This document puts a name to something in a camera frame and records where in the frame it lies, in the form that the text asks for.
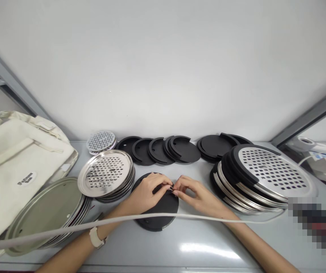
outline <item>human hand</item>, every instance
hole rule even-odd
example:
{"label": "human hand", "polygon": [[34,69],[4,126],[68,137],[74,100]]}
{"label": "human hand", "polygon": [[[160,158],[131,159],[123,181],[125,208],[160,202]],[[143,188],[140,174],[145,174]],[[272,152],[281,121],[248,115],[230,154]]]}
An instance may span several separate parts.
{"label": "human hand", "polygon": [[[186,190],[188,188],[196,194],[195,198],[186,195]],[[173,190],[174,195],[186,201],[199,212],[216,218],[238,219],[238,217],[204,185],[188,176],[181,175],[176,184],[174,184]]]}
{"label": "human hand", "polygon": [[[156,186],[162,187],[153,194]],[[163,174],[151,173],[144,178],[131,195],[120,203],[120,209],[125,214],[141,214],[154,207],[165,192],[173,185],[172,181]]]}

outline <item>pixelated area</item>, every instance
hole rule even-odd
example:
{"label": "pixelated area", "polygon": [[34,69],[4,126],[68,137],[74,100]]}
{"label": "pixelated area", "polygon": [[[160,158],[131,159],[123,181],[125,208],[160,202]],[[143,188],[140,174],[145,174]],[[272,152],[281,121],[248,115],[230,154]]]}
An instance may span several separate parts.
{"label": "pixelated area", "polygon": [[316,198],[306,201],[290,198],[288,213],[311,238],[313,245],[326,255],[326,204],[316,203]]}

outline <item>white tote bag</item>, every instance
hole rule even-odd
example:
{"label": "white tote bag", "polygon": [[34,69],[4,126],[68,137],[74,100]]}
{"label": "white tote bag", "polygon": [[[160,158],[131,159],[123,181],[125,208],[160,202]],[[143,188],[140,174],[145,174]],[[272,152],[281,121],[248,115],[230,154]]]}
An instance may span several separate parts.
{"label": "white tote bag", "polygon": [[77,156],[54,123],[0,113],[0,235],[46,182],[69,172]]}

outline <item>white cable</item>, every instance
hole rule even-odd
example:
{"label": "white cable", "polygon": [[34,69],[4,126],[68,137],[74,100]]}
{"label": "white cable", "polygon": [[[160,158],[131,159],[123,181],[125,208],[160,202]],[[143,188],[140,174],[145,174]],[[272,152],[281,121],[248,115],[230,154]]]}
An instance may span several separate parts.
{"label": "white cable", "polygon": [[309,155],[308,157],[305,157],[304,159],[302,159],[302,160],[297,164],[297,166],[301,166],[303,162],[305,162],[307,159],[309,159],[309,158],[311,158],[311,157],[314,157],[314,156],[316,156],[316,155],[318,155],[318,154],[325,154],[325,153],[326,153],[326,151],[318,152],[318,153],[315,153],[315,154],[313,154],[313,155]]}
{"label": "white cable", "polygon": [[211,221],[220,221],[220,222],[227,222],[227,223],[250,223],[250,224],[266,224],[269,222],[274,221],[278,217],[280,217],[286,210],[283,210],[280,214],[266,220],[266,221],[242,221],[242,220],[227,220],[227,219],[220,219],[214,217],[207,217],[207,216],[200,216],[200,215],[192,215],[192,214],[179,214],[179,213],[148,213],[148,214],[140,214],[140,215],[130,215],[130,216],[122,216],[122,217],[115,217],[100,221],[94,221],[86,224],[80,224],[71,227],[65,227],[61,229],[55,229],[51,231],[45,231],[41,233],[36,233],[28,236],[23,236],[19,238],[9,239],[9,240],[1,240],[0,241],[0,249],[11,248],[17,245],[23,245],[26,243],[31,243],[38,240],[43,240],[47,238],[51,238],[54,236],[81,231],[84,229],[91,229],[96,226],[103,226],[106,224],[122,222],[127,220],[135,220],[135,219],[142,219],[148,217],[178,217],[178,218],[188,218],[188,219],[204,219],[204,220],[211,220]]}

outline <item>metal frame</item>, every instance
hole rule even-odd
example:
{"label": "metal frame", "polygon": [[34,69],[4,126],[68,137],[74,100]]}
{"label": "metal frame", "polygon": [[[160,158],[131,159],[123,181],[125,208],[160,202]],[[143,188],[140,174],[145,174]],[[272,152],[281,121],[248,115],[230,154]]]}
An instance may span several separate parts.
{"label": "metal frame", "polygon": [[287,143],[291,138],[302,133],[304,130],[307,130],[309,127],[313,126],[321,119],[326,117],[326,97],[317,102],[312,106],[308,111],[303,115],[297,118],[289,126],[283,129],[278,135],[276,135],[271,143],[280,147]]}
{"label": "metal frame", "polygon": [[28,114],[32,116],[38,115],[51,120],[50,116],[44,111],[25,86],[17,79],[1,59],[0,89]]}

